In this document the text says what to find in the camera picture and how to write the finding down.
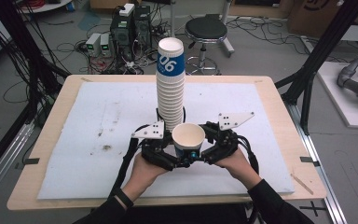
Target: person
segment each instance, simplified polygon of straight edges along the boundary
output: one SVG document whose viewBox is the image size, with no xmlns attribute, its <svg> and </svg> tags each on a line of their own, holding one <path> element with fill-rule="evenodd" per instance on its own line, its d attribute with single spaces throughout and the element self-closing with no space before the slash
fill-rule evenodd
<svg viewBox="0 0 358 224">
<path fill-rule="evenodd" d="M 267 181 L 253 170 L 240 149 L 236 150 L 231 156 L 216 162 L 215 165 L 226 168 L 234 178 L 238 179 L 248 189 L 248 193 L 261 217 L 268 224 L 313 223 L 290 203 L 284 201 Z M 125 195 L 116 195 L 108 199 L 93 212 L 76 221 L 75 224 L 119 223 L 129 208 L 126 205 L 129 202 L 123 202 L 126 201 L 124 199 L 136 201 L 158 176 L 165 173 L 167 173 L 167 170 L 149 163 L 142 157 L 141 153 L 138 153 L 135 156 L 131 177 L 122 188 L 122 193 Z"/>
</svg>

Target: table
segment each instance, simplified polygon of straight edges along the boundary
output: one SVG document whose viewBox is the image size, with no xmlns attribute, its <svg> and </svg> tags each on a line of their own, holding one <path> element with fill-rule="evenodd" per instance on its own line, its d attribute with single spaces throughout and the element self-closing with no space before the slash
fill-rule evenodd
<svg viewBox="0 0 358 224">
<path fill-rule="evenodd" d="M 35 143 L 30 158 L 40 158 L 38 164 L 26 165 L 14 188 L 7 207 L 10 210 L 32 210 L 47 208 L 97 207 L 104 200 L 37 200 L 47 170 L 49 156 L 57 143 L 63 124 L 76 99 L 83 82 L 153 82 L 154 76 L 90 76 L 72 75 L 62 87 L 56 104 L 52 108 L 48 120 Z M 265 107 L 276 140 L 282 150 L 296 192 L 283 195 L 285 200 L 322 199 L 326 196 L 324 185 L 318 176 L 313 163 L 302 162 L 300 157 L 308 157 L 295 125 L 293 124 L 274 83 L 269 77 L 216 76 L 186 77 L 186 82 L 204 83 L 254 83 Z M 200 203 L 241 203 L 250 201 L 244 196 L 192 196 L 140 198 L 135 205 L 168 205 L 168 204 L 200 204 Z"/>
</svg>

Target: round stool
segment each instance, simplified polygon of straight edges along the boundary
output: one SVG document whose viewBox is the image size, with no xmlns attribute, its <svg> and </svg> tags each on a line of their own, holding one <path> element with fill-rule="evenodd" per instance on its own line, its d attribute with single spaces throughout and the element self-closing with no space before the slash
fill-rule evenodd
<svg viewBox="0 0 358 224">
<path fill-rule="evenodd" d="M 187 64 L 194 66 L 196 70 L 187 73 L 193 75 L 201 73 L 203 75 L 216 75 L 220 71 L 217 68 L 217 64 L 209 58 L 205 57 L 206 44 L 221 43 L 227 36 L 227 27 L 220 20 L 200 17 L 190 20 L 186 23 L 185 34 L 188 38 L 193 40 L 193 43 L 189 45 L 189 48 L 193 48 L 196 42 L 201 43 L 199 57 L 190 57 L 187 59 Z"/>
</svg>

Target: white platform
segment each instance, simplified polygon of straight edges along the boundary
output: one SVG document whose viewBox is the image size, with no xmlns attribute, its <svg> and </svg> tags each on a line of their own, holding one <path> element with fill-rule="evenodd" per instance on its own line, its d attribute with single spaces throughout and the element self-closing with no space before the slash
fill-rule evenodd
<svg viewBox="0 0 358 224">
<path fill-rule="evenodd" d="M 157 120 L 156 92 L 155 83 L 84 83 L 49 160 L 38 199 L 106 198 L 131 133 Z M 255 112 L 234 131 L 250 141 L 261 176 L 280 193 L 294 192 L 255 85 L 186 83 L 184 105 L 186 121 L 193 123 L 217 122 L 220 112 Z M 225 169 L 195 162 L 159 177 L 143 197 L 245 193 Z"/>
<path fill-rule="evenodd" d="M 358 98 L 353 91 L 340 88 L 337 84 L 339 72 L 347 65 L 347 63 L 324 63 L 319 69 L 319 78 L 347 126 L 358 128 Z M 358 67 L 352 79 L 358 81 Z"/>
</svg>

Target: black pole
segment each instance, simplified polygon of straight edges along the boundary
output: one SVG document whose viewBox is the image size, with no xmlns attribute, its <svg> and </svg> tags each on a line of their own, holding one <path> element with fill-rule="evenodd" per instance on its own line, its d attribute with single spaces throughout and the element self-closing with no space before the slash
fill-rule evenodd
<svg viewBox="0 0 358 224">
<path fill-rule="evenodd" d="M 348 31 L 358 16 L 358 0 L 346 0 L 335 18 L 331 21 L 319 42 L 315 46 L 304 65 L 290 77 L 275 83 L 277 88 L 292 83 L 282 99 L 288 104 L 295 105 L 298 97 L 304 91 L 303 106 L 301 110 L 301 127 L 305 134 L 308 132 L 308 117 L 310 112 L 310 97 L 313 79 L 319 68 L 325 62 L 336 44 Z"/>
</svg>

